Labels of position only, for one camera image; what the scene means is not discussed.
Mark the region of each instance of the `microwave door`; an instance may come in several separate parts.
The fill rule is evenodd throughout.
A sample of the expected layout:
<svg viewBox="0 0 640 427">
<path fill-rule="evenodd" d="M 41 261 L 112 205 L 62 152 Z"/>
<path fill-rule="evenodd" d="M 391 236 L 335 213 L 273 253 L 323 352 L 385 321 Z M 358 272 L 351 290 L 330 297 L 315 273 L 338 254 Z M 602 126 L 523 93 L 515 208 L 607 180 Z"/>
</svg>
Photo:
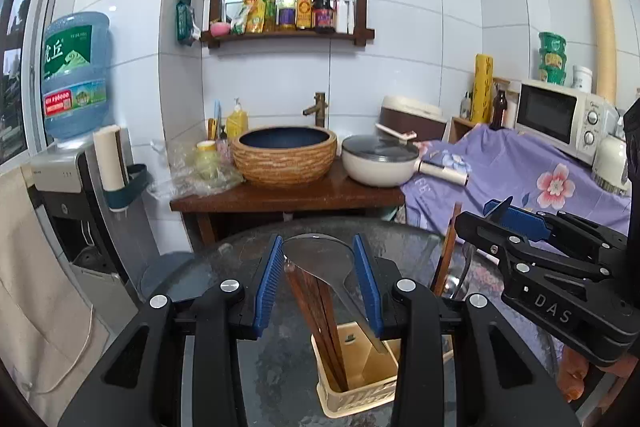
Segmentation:
<svg viewBox="0 0 640 427">
<path fill-rule="evenodd" d="M 564 92 L 522 85 L 516 127 L 551 141 L 575 155 L 577 98 Z"/>
</svg>

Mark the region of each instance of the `metal spatula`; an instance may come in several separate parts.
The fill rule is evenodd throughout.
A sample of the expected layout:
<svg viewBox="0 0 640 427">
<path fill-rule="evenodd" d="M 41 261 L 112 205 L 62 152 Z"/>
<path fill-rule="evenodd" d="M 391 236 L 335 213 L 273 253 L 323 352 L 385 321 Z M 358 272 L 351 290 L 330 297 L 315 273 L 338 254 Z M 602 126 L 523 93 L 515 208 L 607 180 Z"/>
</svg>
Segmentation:
<svg viewBox="0 0 640 427">
<path fill-rule="evenodd" d="M 305 272 L 331 286 L 376 351 L 387 352 L 385 345 L 371 330 L 367 319 L 344 287 L 344 280 L 353 269 L 353 251 L 349 245 L 330 235 L 304 233 L 287 239 L 283 245 L 283 253 Z"/>
</svg>

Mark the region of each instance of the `purple label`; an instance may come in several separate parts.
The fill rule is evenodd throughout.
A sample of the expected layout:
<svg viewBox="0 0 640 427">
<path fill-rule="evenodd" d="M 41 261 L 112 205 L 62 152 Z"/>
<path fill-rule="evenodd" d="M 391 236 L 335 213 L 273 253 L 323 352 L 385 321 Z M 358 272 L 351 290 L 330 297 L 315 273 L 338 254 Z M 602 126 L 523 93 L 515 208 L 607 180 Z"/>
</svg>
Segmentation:
<svg viewBox="0 0 640 427">
<path fill-rule="evenodd" d="M 278 24 L 295 24 L 295 23 L 296 23 L 296 9 L 280 8 L 280 15 L 278 16 Z"/>
<path fill-rule="evenodd" d="M 316 14 L 316 26 L 320 28 L 330 28 L 334 22 L 333 11 L 327 8 L 317 9 Z"/>
</svg>

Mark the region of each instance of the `beige plastic basket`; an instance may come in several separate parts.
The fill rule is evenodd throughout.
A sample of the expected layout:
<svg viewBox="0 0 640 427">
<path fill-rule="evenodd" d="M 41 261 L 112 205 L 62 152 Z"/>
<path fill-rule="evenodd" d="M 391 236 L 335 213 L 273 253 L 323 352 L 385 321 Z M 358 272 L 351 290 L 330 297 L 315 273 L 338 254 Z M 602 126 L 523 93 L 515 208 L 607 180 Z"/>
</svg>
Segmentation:
<svg viewBox="0 0 640 427">
<path fill-rule="evenodd" d="M 324 414 L 340 418 L 393 401 L 398 378 L 400 340 L 385 341 L 388 353 L 379 353 L 355 322 L 338 325 L 338 336 L 344 359 L 349 390 L 338 389 L 333 377 L 324 370 L 316 340 L 311 335 L 311 345 L 318 363 L 318 398 Z"/>
</svg>

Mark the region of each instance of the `faucet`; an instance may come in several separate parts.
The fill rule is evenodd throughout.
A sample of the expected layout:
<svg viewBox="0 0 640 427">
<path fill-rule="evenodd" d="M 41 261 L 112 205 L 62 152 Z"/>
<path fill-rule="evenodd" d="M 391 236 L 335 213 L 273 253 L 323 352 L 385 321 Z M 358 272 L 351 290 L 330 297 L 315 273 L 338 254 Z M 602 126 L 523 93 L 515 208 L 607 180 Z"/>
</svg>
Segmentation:
<svg viewBox="0 0 640 427">
<path fill-rule="evenodd" d="M 316 127 L 324 127 L 324 110 L 329 107 L 328 103 L 324 101 L 324 93 L 316 92 L 316 104 L 311 107 L 307 107 L 302 114 L 309 116 L 312 113 L 316 114 Z"/>
</svg>

